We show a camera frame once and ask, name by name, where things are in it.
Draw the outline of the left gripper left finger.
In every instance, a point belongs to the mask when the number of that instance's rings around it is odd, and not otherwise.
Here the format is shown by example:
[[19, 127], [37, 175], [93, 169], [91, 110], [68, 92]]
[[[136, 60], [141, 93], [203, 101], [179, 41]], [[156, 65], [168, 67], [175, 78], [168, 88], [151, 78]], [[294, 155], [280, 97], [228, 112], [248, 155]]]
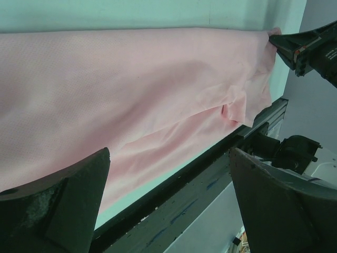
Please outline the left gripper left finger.
[[109, 168], [103, 148], [1, 192], [1, 252], [88, 252]]

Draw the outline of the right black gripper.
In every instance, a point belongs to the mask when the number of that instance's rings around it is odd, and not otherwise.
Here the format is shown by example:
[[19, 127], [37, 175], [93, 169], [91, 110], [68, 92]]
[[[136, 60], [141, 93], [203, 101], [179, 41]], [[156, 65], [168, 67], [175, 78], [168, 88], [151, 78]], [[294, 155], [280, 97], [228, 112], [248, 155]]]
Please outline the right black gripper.
[[336, 22], [303, 33], [271, 35], [269, 42], [296, 76], [315, 70], [336, 87]]

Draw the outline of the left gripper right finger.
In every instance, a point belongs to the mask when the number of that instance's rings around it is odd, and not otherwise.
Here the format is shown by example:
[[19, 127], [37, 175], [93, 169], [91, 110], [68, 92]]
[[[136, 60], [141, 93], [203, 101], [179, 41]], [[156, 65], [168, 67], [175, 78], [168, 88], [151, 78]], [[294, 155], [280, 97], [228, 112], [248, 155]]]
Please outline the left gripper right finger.
[[239, 148], [230, 174], [251, 252], [336, 252], [336, 187]]

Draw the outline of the pink t shirt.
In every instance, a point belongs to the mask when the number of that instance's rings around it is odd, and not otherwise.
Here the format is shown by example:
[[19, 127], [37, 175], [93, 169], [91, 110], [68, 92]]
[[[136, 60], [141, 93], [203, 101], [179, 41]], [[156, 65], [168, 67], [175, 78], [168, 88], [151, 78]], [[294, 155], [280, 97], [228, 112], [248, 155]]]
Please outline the pink t shirt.
[[108, 148], [101, 210], [271, 105], [271, 31], [1, 35], [1, 190]]

